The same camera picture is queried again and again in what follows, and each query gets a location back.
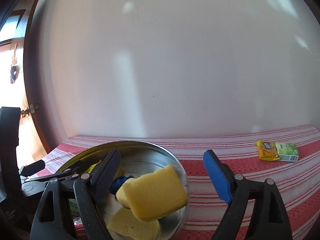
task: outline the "blue cloth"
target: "blue cloth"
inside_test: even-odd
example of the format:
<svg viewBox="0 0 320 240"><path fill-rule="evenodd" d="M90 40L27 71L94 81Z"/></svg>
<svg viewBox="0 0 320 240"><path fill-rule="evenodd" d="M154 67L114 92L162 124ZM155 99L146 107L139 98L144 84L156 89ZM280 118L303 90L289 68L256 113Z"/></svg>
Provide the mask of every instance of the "blue cloth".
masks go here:
<svg viewBox="0 0 320 240"><path fill-rule="evenodd" d="M125 176L118 176L116 179L114 179L114 181L111 183L109 191L111 194L116 195L117 191L120 189L120 187L122 186L122 184L124 184L124 182L128 179L134 178L134 176L129 176L129 177L125 177Z"/></svg>

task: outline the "blue gripper pad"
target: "blue gripper pad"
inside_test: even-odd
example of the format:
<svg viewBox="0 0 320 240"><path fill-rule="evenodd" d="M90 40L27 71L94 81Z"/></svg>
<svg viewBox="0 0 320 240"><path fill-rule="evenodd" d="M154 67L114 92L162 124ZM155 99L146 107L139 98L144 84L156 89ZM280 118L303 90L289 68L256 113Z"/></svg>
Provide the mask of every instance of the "blue gripper pad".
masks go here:
<svg viewBox="0 0 320 240"><path fill-rule="evenodd" d="M210 154L209 150L203 154L203 164L205 170L209 174L214 188L218 193L219 198L224 200L226 204L230 204L232 200L232 195L230 192L230 183L227 180L226 176L223 174L217 162Z"/></svg>

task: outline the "yellow packet in bowl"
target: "yellow packet in bowl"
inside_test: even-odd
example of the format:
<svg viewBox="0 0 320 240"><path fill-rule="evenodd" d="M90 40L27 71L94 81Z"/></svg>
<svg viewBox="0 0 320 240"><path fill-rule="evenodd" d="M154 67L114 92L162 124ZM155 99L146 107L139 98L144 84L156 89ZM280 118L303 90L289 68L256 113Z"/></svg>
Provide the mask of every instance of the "yellow packet in bowl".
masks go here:
<svg viewBox="0 0 320 240"><path fill-rule="evenodd" d="M278 161L280 157L278 156L276 144L274 142L267 141L257 141L256 142L259 159L264 161Z"/></svg>

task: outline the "hanging keychain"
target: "hanging keychain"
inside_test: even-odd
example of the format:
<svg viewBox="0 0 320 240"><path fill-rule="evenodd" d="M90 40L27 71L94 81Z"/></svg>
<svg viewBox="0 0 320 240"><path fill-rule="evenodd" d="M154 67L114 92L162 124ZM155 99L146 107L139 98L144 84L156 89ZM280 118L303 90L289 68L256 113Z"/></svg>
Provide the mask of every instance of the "hanging keychain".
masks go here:
<svg viewBox="0 0 320 240"><path fill-rule="evenodd" d="M18 73L17 73L17 57L16 57L16 51L17 51L17 43L14 46L13 50L13 56L12 56L12 64L11 64L11 70L10 70L10 83L13 84L15 83Z"/></svg>

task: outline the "metal screw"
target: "metal screw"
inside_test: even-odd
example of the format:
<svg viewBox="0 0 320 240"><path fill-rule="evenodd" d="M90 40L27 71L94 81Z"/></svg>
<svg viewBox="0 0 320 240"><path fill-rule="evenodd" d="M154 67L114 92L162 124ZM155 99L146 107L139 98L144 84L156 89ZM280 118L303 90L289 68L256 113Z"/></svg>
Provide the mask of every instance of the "metal screw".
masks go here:
<svg viewBox="0 0 320 240"><path fill-rule="evenodd" d="M243 176L241 174L236 174L235 175L235 179L236 180L241 180L241 179L243 179Z"/></svg>
<svg viewBox="0 0 320 240"><path fill-rule="evenodd" d="M57 178L52 178L52 179L50 179L50 183L56 183L56 182L58 182L58 179Z"/></svg>
<svg viewBox="0 0 320 240"><path fill-rule="evenodd" d="M274 182L273 179L267 179L267 183L268 183L269 185L273 185L275 182Z"/></svg>
<svg viewBox="0 0 320 240"><path fill-rule="evenodd" d="M90 177L89 173L84 173L81 175L81 179L88 179Z"/></svg>

